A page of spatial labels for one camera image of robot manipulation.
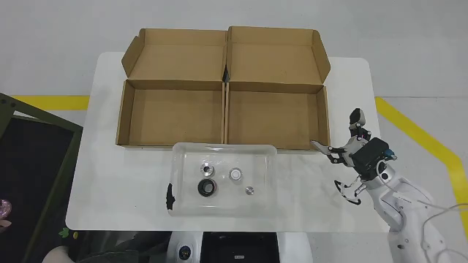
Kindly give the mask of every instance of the cardboard box lid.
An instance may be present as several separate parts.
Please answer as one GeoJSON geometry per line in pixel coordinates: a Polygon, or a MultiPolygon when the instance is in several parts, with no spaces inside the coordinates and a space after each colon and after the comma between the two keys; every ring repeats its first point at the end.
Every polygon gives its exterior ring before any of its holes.
{"type": "Polygon", "coordinates": [[[122,66],[133,80],[222,81],[226,31],[142,28],[122,66]]]}
{"type": "Polygon", "coordinates": [[[318,31],[231,26],[227,34],[230,82],[323,84],[330,62],[318,31]]]}

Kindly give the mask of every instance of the gray floor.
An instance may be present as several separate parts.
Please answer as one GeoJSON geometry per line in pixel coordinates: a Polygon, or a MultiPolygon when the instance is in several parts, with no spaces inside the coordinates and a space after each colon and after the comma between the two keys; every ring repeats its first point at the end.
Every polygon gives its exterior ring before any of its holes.
{"type": "MultiPolygon", "coordinates": [[[[461,157],[468,172],[468,0],[0,0],[0,91],[90,92],[97,57],[143,27],[315,28],[330,56],[363,57],[376,96],[461,157]]],[[[83,123],[86,112],[56,112],[83,123]]],[[[441,205],[455,202],[445,166],[380,116],[396,169],[441,205]]],[[[468,250],[458,214],[436,221],[468,250]]],[[[309,234],[316,262],[391,262],[385,235],[309,234]]],[[[454,262],[462,262],[453,257],[454,262]]]]}

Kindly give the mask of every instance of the clear plastic container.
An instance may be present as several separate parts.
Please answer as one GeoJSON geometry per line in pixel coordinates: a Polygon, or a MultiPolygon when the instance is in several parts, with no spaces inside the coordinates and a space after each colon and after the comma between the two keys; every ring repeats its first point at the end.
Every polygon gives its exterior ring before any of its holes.
{"type": "Polygon", "coordinates": [[[209,145],[177,143],[173,147],[168,205],[172,216],[266,217],[275,213],[276,148],[271,145],[209,145]],[[206,177],[203,167],[212,166],[214,174],[206,177]],[[230,171],[235,170],[230,178],[230,171]],[[215,192],[204,197],[198,191],[202,179],[216,183],[215,192]]]}

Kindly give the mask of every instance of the open cardboard box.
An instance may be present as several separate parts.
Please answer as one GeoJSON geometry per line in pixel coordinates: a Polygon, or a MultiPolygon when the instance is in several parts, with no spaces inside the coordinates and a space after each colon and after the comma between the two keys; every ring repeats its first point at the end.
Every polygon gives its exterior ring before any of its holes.
{"type": "Polygon", "coordinates": [[[122,58],[116,144],[223,143],[226,31],[147,28],[122,58]]]}
{"type": "Polygon", "coordinates": [[[224,141],[313,149],[330,145],[330,63],[318,31],[230,27],[224,141]]]}

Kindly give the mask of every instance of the white cable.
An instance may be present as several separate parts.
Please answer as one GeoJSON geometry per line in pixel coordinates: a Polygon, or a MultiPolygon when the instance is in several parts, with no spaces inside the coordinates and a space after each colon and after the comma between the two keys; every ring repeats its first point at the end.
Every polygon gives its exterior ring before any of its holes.
{"type": "Polygon", "coordinates": [[[465,254],[463,254],[462,252],[459,252],[459,251],[457,251],[457,250],[453,250],[453,249],[448,249],[448,248],[447,248],[447,249],[444,249],[444,250],[440,251],[440,252],[437,254],[436,263],[439,263],[440,255],[442,255],[442,253],[444,253],[444,252],[453,252],[453,253],[455,253],[455,254],[458,254],[458,255],[462,256],[462,257],[468,262],[468,256],[467,256],[467,255],[465,255],[465,254]]]}
{"type": "MultiPolygon", "coordinates": [[[[395,190],[395,188],[391,187],[390,185],[388,185],[387,182],[385,182],[381,176],[381,172],[379,172],[379,164],[380,164],[380,161],[377,163],[377,166],[375,167],[376,171],[377,171],[377,176],[379,177],[380,181],[387,187],[389,188],[391,191],[395,192],[395,193],[400,193],[398,192],[397,190],[395,190]]],[[[437,208],[437,209],[440,209],[440,210],[446,210],[446,211],[467,211],[468,208],[463,208],[463,209],[453,209],[454,207],[442,207],[442,206],[439,206],[439,205],[434,205],[434,204],[431,204],[431,203],[428,203],[428,202],[424,202],[422,200],[419,200],[419,199],[413,199],[412,200],[415,200],[419,203],[422,203],[424,205],[428,205],[428,206],[431,206],[431,207],[434,207],[434,208],[437,208]]]]}
{"type": "MultiPolygon", "coordinates": [[[[435,217],[437,217],[437,216],[441,216],[442,214],[446,214],[447,212],[451,211],[453,208],[458,208],[458,207],[460,207],[460,206],[468,206],[468,203],[459,203],[459,204],[457,204],[457,205],[452,205],[452,206],[448,207],[446,210],[444,210],[444,211],[442,211],[442,212],[436,213],[436,214],[434,214],[433,216],[429,216],[429,217],[423,222],[423,226],[421,227],[421,243],[420,243],[420,245],[421,245],[421,248],[424,250],[424,255],[426,256],[426,260],[427,260],[428,263],[431,263],[431,261],[429,260],[429,257],[428,257],[428,255],[427,255],[427,250],[424,248],[424,243],[426,243],[426,236],[425,236],[426,234],[425,234],[425,229],[424,229],[424,227],[426,226],[426,224],[428,223],[428,221],[430,221],[431,219],[433,219],[433,218],[435,218],[435,217]]],[[[459,210],[459,211],[466,211],[466,210],[468,210],[468,208],[463,208],[463,209],[458,209],[458,210],[459,210]]],[[[443,252],[447,251],[447,250],[452,251],[452,252],[455,252],[455,253],[458,253],[458,254],[462,255],[465,259],[467,259],[467,257],[466,257],[464,254],[462,254],[462,253],[460,253],[460,252],[458,252],[458,251],[456,251],[456,250],[445,249],[445,250],[440,251],[440,252],[437,254],[437,260],[436,260],[436,262],[439,262],[440,255],[441,255],[443,252]]]]}
{"type": "Polygon", "coordinates": [[[356,177],[356,179],[348,186],[348,188],[354,185],[354,183],[358,182],[358,180],[359,180],[359,176],[356,177]]]}

